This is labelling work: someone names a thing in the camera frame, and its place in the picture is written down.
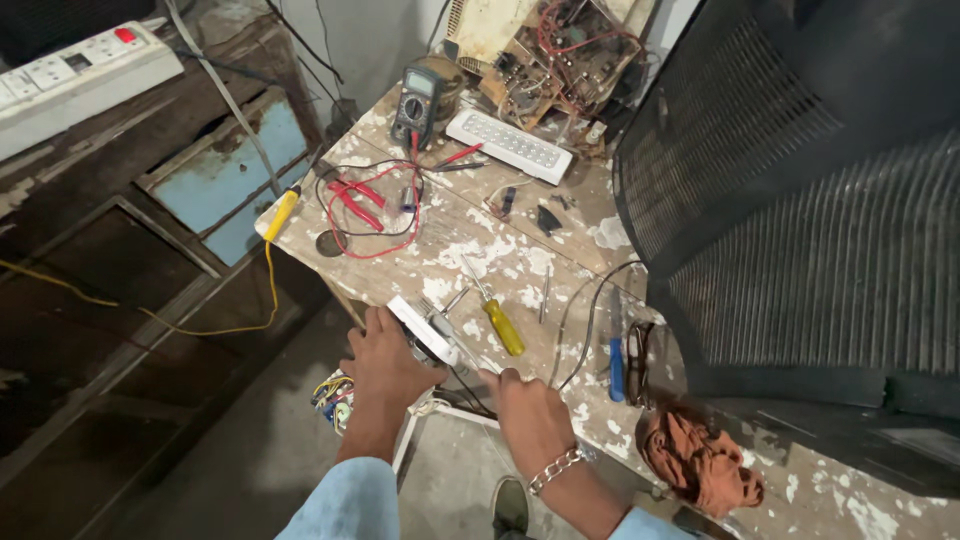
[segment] paint-stained table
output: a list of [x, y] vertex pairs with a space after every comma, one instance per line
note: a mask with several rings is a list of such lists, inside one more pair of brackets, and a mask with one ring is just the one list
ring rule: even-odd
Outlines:
[[[370, 165], [404, 158], [389, 138], [398, 86], [368, 111], [350, 132], [323, 157], [333, 165]], [[465, 90], [462, 107], [477, 107], [479, 96]], [[437, 135], [420, 155], [430, 165], [465, 146]], [[602, 277], [618, 264], [636, 258], [615, 209], [611, 162], [579, 160], [560, 186], [533, 181], [518, 189], [509, 223], [494, 217], [483, 199], [498, 187], [529, 180], [513, 167], [476, 154], [470, 160], [488, 160], [480, 169], [446, 174], [425, 174], [425, 192], [416, 240], [388, 255], [357, 259], [327, 258], [316, 248], [328, 219], [317, 199], [313, 173], [301, 183], [303, 195], [276, 239], [276, 246], [316, 270], [354, 316], [362, 305], [384, 305], [395, 295], [414, 303], [420, 297], [442, 306], [462, 287], [472, 284], [460, 255], [475, 263], [484, 284], [500, 301], [526, 344], [517, 357], [506, 354], [475, 287], [449, 314], [462, 337], [485, 360], [500, 367], [512, 366], [524, 377], [566, 378], [584, 346], [589, 304]], [[355, 180], [372, 171], [350, 171]], [[380, 219], [387, 232], [402, 231], [410, 214], [397, 210], [399, 192], [411, 184], [411, 173], [389, 173], [370, 183], [386, 200]], [[324, 193], [324, 200], [329, 194]], [[371, 206], [359, 198], [361, 205]], [[563, 227], [547, 237], [537, 227], [537, 205], [550, 209]], [[276, 208], [257, 221], [266, 232]], [[333, 207], [341, 227], [353, 232], [371, 229], [343, 205]], [[400, 245], [405, 236], [354, 236], [348, 248], [358, 255], [374, 254]], [[545, 274], [550, 271], [550, 293], [543, 324], [538, 323]], [[660, 323], [652, 340], [651, 383], [683, 393], [684, 366], [669, 329], [643, 300], [646, 274], [635, 265], [613, 280], [623, 294], [625, 321]], [[573, 415], [577, 435], [638, 471], [653, 483], [660, 482], [645, 467], [636, 451], [634, 429], [640, 412], [610, 401], [603, 368], [609, 361], [611, 336], [607, 284], [596, 309], [588, 359], [563, 393]], [[954, 503], [913, 497], [827, 457], [798, 445], [784, 445], [763, 427], [734, 421], [743, 433], [748, 464], [766, 479], [767, 497], [761, 508], [739, 509], [721, 522], [742, 538], [946, 538], [960, 536], [960, 512]]]

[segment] yellow screwdriver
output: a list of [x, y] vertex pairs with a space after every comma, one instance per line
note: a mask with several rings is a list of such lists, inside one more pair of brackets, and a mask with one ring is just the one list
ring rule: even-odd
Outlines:
[[463, 255], [460, 255], [460, 257], [464, 260], [464, 266], [466, 266], [470, 272], [470, 276], [476, 282], [477, 288], [480, 289], [480, 294], [483, 295], [485, 302], [483, 310], [490, 315], [490, 322], [493, 324], [493, 329], [496, 330], [496, 334], [500, 336], [500, 341], [502, 341], [503, 346], [507, 348], [507, 353], [509, 353], [510, 356], [522, 355], [526, 347], [523, 345], [523, 341], [520, 340], [520, 336], [516, 333], [516, 330], [514, 330], [514, 325], [511, 324], [510, 319], [507, 318], [507, 314], [503, 312], [503, 309], [500, 309], [500, 303], [487, 292], [487, 288], [477, 279], [477, 275], [467, 261], [467, 257]]

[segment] power strip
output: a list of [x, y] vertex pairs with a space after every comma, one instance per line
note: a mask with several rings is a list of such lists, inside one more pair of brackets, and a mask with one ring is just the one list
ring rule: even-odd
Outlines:
[[134, 21], [0, 74], [0, 160], [182, 72]]

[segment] orange cloth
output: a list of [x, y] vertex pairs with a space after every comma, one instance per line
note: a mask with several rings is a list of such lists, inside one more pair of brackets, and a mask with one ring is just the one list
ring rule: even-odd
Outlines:
[[636, 446], [647, 466], [679, 497], [714, 518], [763, 502], [763, 480], [740, 466], [743, 454], [726, 431], [711, 436], [703, 424], [661, 412]]

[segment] red pliers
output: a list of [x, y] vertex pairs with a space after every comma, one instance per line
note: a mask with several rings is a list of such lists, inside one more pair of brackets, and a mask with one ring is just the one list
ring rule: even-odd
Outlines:
[[326, 185], [326, 188], [330, 191], [336, 192], [336, 195], [333, 196], [333, 199], [330, 200], [331, 209], [333, 208], [332, 203], [336, 199], [340, 201], [352, 211], [357, 217], [367, 222], [368, 225], [373, 227], [378, 233], [383, 233], [383, 224], [380, 223], [380, 220], [373, 217], [372, 214], [363, 209], [356, 201], [350, 197], [349, 192], [353, 189], [359, 191], [360, 193], [367, 196], [368, 199], [373, 201], [375, 205], [380, 208], [383, 208], [387, 204], [376, 191], [373, 191], [370, 187], [365, 184], [357, 184], [344, 180], [343, 178], [338, 178], [336, 181], [331, 182]]

